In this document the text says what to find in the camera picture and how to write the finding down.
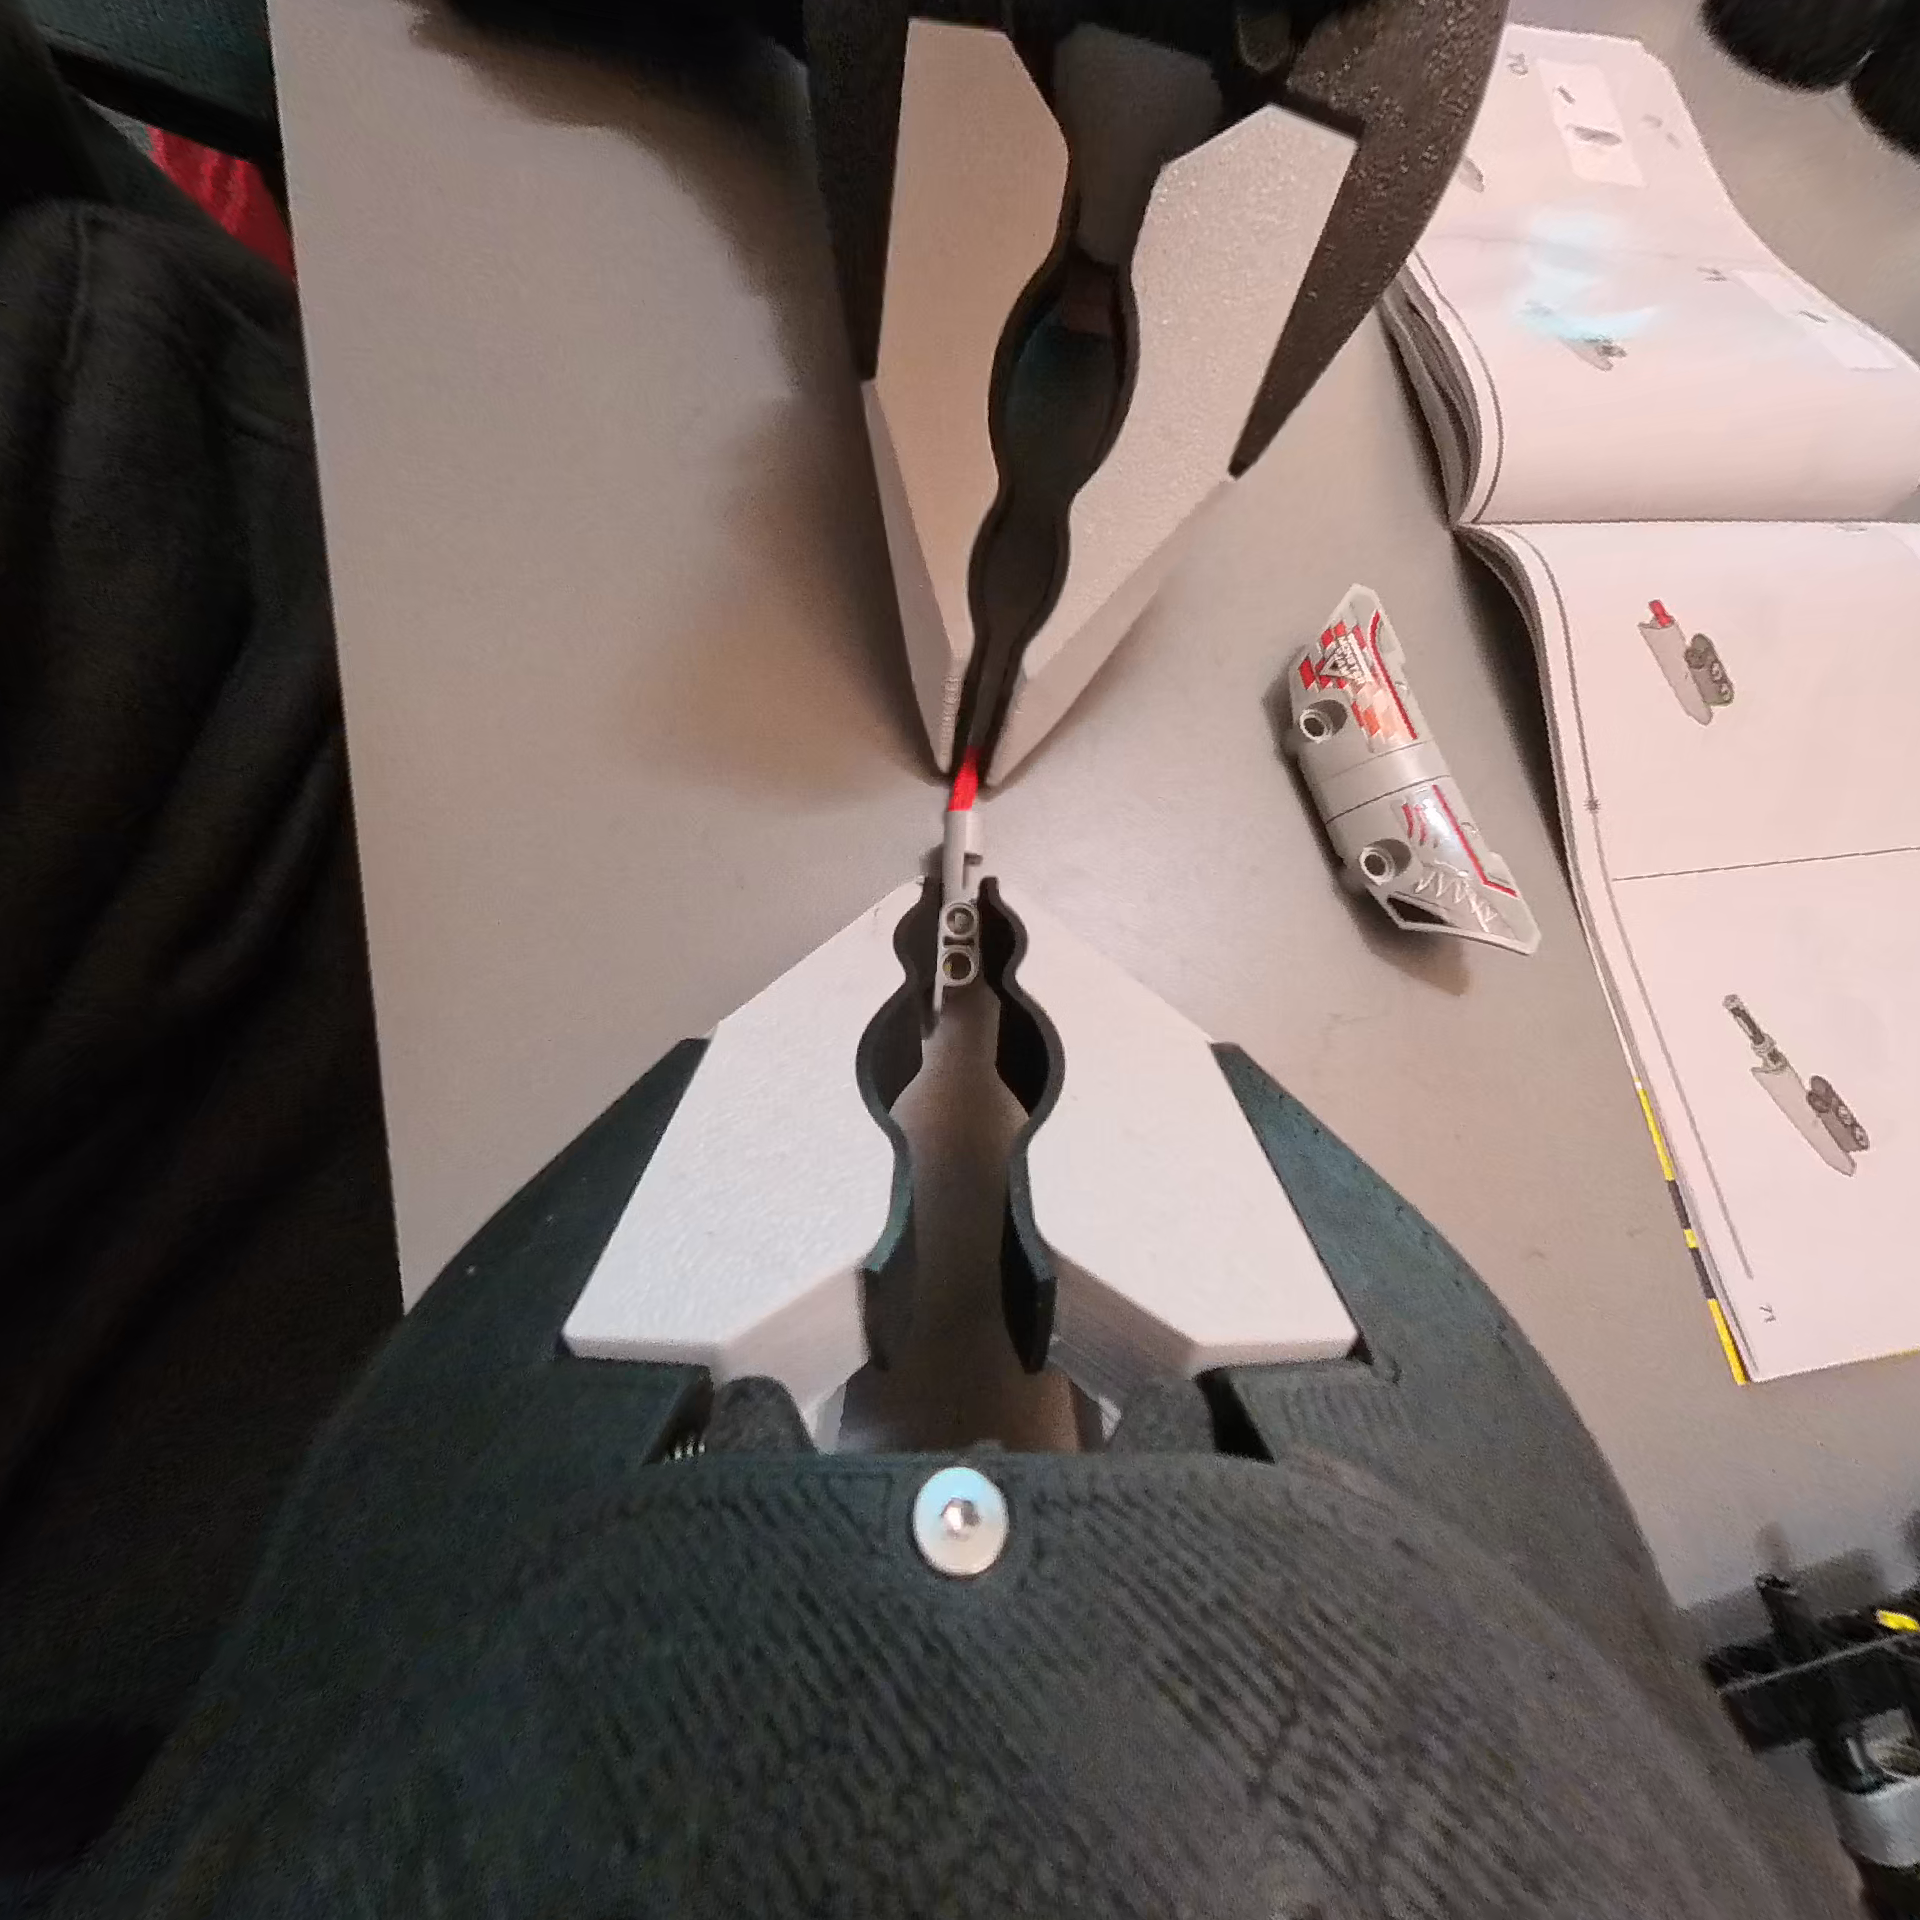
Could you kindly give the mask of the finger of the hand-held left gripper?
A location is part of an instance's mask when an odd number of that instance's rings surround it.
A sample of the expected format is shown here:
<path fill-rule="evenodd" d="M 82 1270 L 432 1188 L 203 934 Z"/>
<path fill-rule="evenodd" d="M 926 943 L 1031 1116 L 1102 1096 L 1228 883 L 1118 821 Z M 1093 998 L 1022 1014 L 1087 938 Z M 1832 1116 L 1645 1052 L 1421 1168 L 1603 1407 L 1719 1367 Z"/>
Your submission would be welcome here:
<path fill-rule="evenodd" d="M 915 15 L 861 407 L 906 662 L 942 767 L 959 754 L 973 557 L 1000 492 L 994 370 L 1020 296 L 1061 247 L 1067 204 L 1067 138 L 1016 45 Z"/>
<path fill-rule="evenodd" d="M 1263 106 L 1158 170 L 1126 267 L 1131 387 L 1067 509 L 1063 582 L 1022 648 L 988 784 L 1066 719 L 1228 488 L 1356 150 L 1352 134 Z"/>

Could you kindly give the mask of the partly built toy truck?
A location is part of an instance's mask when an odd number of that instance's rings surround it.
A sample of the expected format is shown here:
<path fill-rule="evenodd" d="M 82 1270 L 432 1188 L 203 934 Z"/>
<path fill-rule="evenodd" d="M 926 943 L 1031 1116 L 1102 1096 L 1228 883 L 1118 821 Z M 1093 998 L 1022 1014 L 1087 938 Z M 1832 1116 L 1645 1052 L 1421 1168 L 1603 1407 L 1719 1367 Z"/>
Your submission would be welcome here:
<path fill-rule="evenodd" d="M 1871 1915 L 1918 1915 L 1918 1588 L 1818 1614 L 1763 1575 L 1767 1632 L 1703 1663 L 1741 1742 L 1800 1750 Z"/>

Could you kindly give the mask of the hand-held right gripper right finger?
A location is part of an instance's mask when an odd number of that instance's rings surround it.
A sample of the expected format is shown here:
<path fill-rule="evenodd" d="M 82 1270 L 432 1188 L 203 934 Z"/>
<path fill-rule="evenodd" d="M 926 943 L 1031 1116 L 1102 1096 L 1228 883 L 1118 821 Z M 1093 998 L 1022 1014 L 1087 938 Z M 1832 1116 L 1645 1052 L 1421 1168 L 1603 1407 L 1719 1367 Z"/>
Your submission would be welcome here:
<path fill-rule="evenodd" d="M 1000 1312 L 1111 1443 L 1146 1390 L 1348 1359 L 1360 1330 L 1210 1032 L 1034 899 L 980 888 L 994 1067 L 1022 1122 Z"/>

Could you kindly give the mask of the white instruction booklet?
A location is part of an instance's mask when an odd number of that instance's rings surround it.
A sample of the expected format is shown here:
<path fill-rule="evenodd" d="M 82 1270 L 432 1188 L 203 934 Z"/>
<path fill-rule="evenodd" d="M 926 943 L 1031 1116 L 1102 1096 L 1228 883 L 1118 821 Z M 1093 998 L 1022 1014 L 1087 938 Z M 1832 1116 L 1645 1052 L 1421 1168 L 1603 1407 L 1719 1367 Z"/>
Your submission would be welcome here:
<path fill-rule="evenodd" d="M 1382 325 L 1524 616 L 1735 1374 L 1915 1354 L 1915 362 L 1749 228 L 1652 52 L 1531 24 Z"/>

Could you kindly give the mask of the person's black clothing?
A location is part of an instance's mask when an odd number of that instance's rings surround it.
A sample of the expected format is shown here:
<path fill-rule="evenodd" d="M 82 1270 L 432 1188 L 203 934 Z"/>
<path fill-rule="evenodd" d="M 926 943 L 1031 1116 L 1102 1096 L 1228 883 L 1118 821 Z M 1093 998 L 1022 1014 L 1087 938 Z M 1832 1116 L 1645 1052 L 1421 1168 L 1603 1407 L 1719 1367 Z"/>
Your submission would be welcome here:
<path fill-rule="evenodd" d="M 292 283 L 5 214 L 5 1915 L 186 1714 L 399 1315 Z"/>

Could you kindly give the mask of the red cloth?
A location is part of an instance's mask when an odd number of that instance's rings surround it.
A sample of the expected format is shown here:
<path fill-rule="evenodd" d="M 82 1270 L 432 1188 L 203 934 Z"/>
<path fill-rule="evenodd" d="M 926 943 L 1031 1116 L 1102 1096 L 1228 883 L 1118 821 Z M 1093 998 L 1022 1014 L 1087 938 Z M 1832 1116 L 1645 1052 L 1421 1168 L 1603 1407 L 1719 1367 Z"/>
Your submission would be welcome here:
<path fill-rule="evenodd" d="M 143 134 L 152 163 L 171 184 L 181 188 L 236 242 L 272 262 L 287 280 L 298 279 L 287 214 L 255 163 L 156 125 L 143 125 Z"/>

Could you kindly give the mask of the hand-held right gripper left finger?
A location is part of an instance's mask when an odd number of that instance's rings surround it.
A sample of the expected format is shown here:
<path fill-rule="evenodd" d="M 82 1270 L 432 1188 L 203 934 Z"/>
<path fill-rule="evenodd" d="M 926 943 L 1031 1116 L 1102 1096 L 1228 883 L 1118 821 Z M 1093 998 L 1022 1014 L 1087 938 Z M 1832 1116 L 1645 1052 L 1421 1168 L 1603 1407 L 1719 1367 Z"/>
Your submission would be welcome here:
<path fill-rule="evenodd" d="M 567 1317 L 587 1359 L 764 1379 L 839 1440 L 917 1301 L 911 1146 L 938 883 L 896 886 L 727 1014 Z"/>

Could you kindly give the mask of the grey printed toy panel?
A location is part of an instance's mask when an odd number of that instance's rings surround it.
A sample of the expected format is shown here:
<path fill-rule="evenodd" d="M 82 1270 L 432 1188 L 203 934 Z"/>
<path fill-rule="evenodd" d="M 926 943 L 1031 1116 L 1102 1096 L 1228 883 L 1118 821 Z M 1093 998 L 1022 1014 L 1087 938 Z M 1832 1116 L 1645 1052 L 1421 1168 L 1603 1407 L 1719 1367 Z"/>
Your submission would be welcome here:
<path fill-rule="evenodd" d="M 1279 746 L 1339 878 L 1394 927 L 1534 956 L 1543 933 L 1484 839 L 1376 590 L 1357 582 L 1279 677 Z"/>

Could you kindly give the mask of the grey toy assembly red axle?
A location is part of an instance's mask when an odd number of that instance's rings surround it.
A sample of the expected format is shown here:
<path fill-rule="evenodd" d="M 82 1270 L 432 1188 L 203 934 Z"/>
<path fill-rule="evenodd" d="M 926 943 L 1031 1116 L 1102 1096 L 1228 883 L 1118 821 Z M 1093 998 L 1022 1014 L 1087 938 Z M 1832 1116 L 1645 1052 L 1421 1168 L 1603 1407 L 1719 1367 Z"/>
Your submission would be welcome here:
<path fill-rule="evenodd" d="M 924 1036 L 932 1036 L 949 1002 L 980 976 L 980 904 L 979 886 L 986 872 L 986 839 L 979 821 L 980 748 L 963 749 L 944 812 L 940 862 L 940 915 L 932 931 L 928 1011 Z"/>

